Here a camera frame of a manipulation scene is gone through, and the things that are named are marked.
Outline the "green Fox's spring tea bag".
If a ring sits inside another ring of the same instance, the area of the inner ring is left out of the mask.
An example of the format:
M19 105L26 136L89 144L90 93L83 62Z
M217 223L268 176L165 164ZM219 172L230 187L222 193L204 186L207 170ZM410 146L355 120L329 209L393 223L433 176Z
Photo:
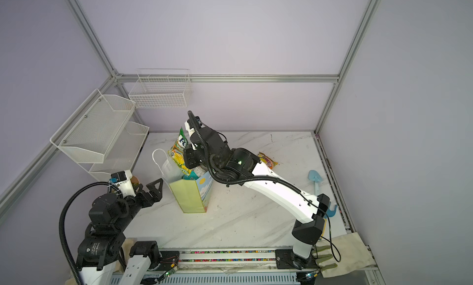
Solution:
M171 149L168 151L170 158L176 163L180 171L185 175L189 176L192 171L186 167L184 160L184 149L187 146L187 138L181 128Z

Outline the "teal snack pack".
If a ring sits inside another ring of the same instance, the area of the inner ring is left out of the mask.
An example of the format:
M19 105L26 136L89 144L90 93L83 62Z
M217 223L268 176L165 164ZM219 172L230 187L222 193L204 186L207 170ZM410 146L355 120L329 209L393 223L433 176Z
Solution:
M189 175L184 175L182 179L183 180L198 180L199 177L200 176L192 170Z

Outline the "floral paper gift bag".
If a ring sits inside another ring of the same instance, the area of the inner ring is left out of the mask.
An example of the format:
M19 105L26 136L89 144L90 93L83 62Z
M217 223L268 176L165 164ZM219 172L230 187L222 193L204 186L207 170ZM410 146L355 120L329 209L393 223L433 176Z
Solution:
M214 181L209 172L187 180L165 150L155 149L152 159L182 212L185 214L206 213Z

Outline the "red Fox's fruits candy bag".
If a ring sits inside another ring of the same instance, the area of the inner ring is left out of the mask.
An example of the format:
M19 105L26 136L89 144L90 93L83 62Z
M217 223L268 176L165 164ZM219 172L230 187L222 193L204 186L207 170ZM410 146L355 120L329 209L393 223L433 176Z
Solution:
M257 156L269 169L273 169L276 165L278 165L277 162L275 162L273 159L271 159L264 153L259 152Z

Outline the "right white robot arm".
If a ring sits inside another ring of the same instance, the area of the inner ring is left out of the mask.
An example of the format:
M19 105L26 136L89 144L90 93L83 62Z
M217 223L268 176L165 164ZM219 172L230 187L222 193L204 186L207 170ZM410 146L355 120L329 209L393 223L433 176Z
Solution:
M185 165L203 166L214 181L227 187L245 186L268 197L286 209L294 218L292 236L296 242L291 252L276 252L289 268L303 270L314 261L312 251L329 227L330 198L312 195L277 175L260 157L245 148L230 148L223 134L188 112L186 130L189 141L184 149Z

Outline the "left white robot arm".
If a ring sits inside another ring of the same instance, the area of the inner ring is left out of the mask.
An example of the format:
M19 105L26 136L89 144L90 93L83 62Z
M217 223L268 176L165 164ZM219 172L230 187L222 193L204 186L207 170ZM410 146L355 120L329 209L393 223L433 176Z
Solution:
M105 285L110 282L115 263L124 261L124 231L139 211L162 200L163 184L163 179L159 178L148 183L145 186L147 190L141 184L132 185L132 193L126 195L122 189L124 185L119 185L116 179L97 181L80 188L71 196L60 213L58 229L62 251L76 284ZM79 195L95 186L106 186L108 191L92 203L89 211L91 222L74 258L65 231L67 212Z

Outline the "potted green plant cup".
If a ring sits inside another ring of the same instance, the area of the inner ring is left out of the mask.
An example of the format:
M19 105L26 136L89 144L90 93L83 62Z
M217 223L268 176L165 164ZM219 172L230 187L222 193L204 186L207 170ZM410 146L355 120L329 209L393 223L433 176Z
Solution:
M138 179L137 177L133 176L133 177L131 178L131 183L132 183L133 186L136 186L136 185L139 185L139 184L140 184L140 181L139 181L139 179Z

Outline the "white mesh two-tier shelf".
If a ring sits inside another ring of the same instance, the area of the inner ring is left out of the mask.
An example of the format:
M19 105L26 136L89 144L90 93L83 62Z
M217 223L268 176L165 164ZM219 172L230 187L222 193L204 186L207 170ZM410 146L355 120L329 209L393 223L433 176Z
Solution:
M135 102L94 90L50 142L97 181L132 170L149 127L132 120Z

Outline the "light blue toy shovel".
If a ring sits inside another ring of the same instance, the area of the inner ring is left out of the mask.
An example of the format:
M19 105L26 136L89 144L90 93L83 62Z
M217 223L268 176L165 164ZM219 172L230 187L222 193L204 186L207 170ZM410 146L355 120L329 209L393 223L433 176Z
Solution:
M323 181L321 175L316 170L310 170L308 173L308 179L314 183L315 196L321 195L320 184Z

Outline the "blue toy rake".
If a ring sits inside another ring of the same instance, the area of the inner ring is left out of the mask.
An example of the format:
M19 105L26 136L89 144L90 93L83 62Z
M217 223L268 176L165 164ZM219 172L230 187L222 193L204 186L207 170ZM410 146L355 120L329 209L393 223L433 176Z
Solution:
M324 219L325 226L322 236L325 238L329 238L330 233L332 234L332 236L335 236L338 232L339 227L339 212L337 204L330 204L330 207L327 210Z

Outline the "white green-fingered glove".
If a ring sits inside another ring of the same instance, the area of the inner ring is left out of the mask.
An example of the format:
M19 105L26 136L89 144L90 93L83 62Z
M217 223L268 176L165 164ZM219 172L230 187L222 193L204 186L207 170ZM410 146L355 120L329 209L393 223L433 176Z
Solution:
M358 233L338 236L332 243L323 239L312 248L312 256L324 278L347 275L376 264Z

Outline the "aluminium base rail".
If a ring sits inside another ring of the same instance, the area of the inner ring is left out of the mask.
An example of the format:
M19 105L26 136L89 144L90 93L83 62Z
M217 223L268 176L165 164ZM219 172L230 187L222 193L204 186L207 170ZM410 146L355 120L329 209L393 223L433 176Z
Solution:
M144 275L146 285L381 285L373 265L326 278L314 261L302 270L290 248L163 250L163 263Z

